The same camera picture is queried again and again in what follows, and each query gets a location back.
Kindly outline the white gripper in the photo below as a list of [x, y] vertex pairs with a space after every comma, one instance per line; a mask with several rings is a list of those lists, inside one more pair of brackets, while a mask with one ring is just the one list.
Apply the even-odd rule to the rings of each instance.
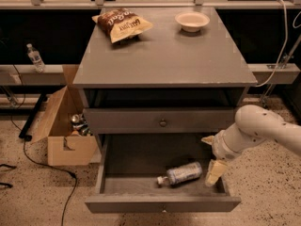
[[211, 160], [209, 163], [208, 171], [205, 177], [206, 186], [215, 185], [218, 179], [226, 172], [229, 166], [228, 163], [225, 161], [232, 161], [241, 155], [240, 153], [237, 153], [228, 147], [223, 138], [224, 134], [225, 131], [222, 130], [218, 132], [215, 136], [203, 137], [201, 139], [201, 141], [206, 144], [213, 144], [213, 154], [217, 159], [219, 159]]

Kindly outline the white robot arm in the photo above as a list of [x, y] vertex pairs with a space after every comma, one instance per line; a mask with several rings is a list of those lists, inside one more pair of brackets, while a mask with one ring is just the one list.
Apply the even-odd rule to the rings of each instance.
[[205, 185], [213, 186], [225, 173], [229, 163], [248, 149], [270, 139], [289, 151], [301, 155], [301, 126], [286, 122], [277, 113], [257, 105], [240, 107], [234, 123], [202, 142], [212, 146], [215, 159], [209, 163]]

